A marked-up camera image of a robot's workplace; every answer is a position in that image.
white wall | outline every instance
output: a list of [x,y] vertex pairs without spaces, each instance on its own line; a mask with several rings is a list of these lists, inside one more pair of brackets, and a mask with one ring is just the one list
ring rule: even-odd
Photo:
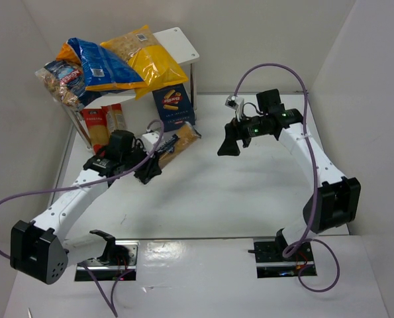
[[311,91],[322,143],[362,184],[363,235],[394,318],[394,0],[357,0]]
[[[201,59],[199,91],[231,92],[262,62],[284,63],[313,84],[354,0],[24,0],[53,53],[70,37],[102,42],[149,24],[180,27]],[[283,70],[252,74],[243,91],[301,88]]]
[[[70,124],[34,76],[52,58],[24,5],[0,0],[0,199],[54,182]],[[14,223],[30,220],[47,202],[48,196],[31,197],[0,208],[0,245],[5,252]],[[14,277],[15,271],[0,257],[0,317]]]

red wire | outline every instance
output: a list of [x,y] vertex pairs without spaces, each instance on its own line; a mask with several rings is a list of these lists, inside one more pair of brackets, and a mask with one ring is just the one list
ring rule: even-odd
[[124,264],[124,270],[128,269],[128,264],[126,263],[126,258],[123,256],[123,264]]
[[296,258],[298,259],[298,255],[302,256],[304,258],[304,265],[302,265],[302,267],[300,267],[300,270],[302,270],[307,263],[309,262],[309,260],[307,259],[307,257],[302,253],[302,252],[298,252],[298,254],[296,254]]

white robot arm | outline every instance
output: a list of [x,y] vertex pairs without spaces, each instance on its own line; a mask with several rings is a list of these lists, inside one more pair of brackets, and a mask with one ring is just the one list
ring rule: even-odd
[[[315,218],[307,238],[311,239],[327,229],[353,221],[360,196],[359,181],[356,178],[348,179],[330,161],[311,136],[309,129],[304,134],[303,116],[296,109],[285,110],[277,89],[257,94],[257,100],[258,113],[261,115],[255,117],[244,116],[242,97],[231,95],[226,100],[226,106],[235,110],[236,118],[226,124],[225,140],[217,154],[238,156],[240,150],[237,140],[242,140],[243,147],[246,148],[252,138],[271,134],[293,155],[313,187],[312,160],[305,140],[309,138],[316,160],[319,186]],[[309,222],[312,198],[295,222],[278,231],[275,241],[279,251],[302,237]]]
[[[53,284],[68,266],[88,258],[99,258],[101,262],[114,256],[128,258],[126,248],[117,246],[115,238],[102,231],[93,230],[70,240],[66,240],[66,235],[93,201],[108,190],[113,177],[142,162],[150,155],[145,149],[153,149],[159,139],[158,133],[148,132],[141,137],[142,144],[137,145],[131,132],[113,132],[109,144],[83,166],[72,185],[77,189],[63,194],[31,222],[19,221],[12,228],[11,267]],[[135,171],[135,177],[146,183],[161,174],[158,158],[155,152]]]

spaghetti package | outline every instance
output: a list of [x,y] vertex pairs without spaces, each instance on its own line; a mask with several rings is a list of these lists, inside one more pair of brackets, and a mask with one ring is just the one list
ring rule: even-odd
[[126,130],[126,123],[124,121],[121,104],[102,106],[102,110],[105,114],[105,120],[107,123],[107,130],[109,132],[109,135],[111,135],[113,131]]
[[113,131],[126,130],[121,104],[102,106],[100,109],[86,108],[81,113],[95,153],[109,143]]
[[163,169],[166,167],[178,154],[200,138],[201,135],[192,125],[185,122],[185,124],[183,124],[183,126],[157,150],[160,154],[160,159],[158,160],[160,168]]
[[74,111],[81,111],[101,96],[99,92],[85,90],[82,67],[73,62],[50,62],[35,75],[42,81],[52,97]]
[[155,89],[184,83],[188,77],[168,51],[157,41],[148,25],[101,43],[128,62],[147,87],[136,88],[136,99]]
[[97,153],[102,146],[109,144],[109,133],[104,111],[102,109],[85,108],[82,115],[88,128],[93,151]]
[[142,78],[116,54],[80,38],[71,38],[64,43],[56,59],[82,65],[87,91],[123,90],[147,86]]

barilla box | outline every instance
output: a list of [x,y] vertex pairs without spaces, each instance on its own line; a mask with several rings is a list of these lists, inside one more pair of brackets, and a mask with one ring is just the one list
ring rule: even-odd
[[183,84],[167,86],[152,92],[164,131],[174,131],[188,121],[195,125],[195,114]]

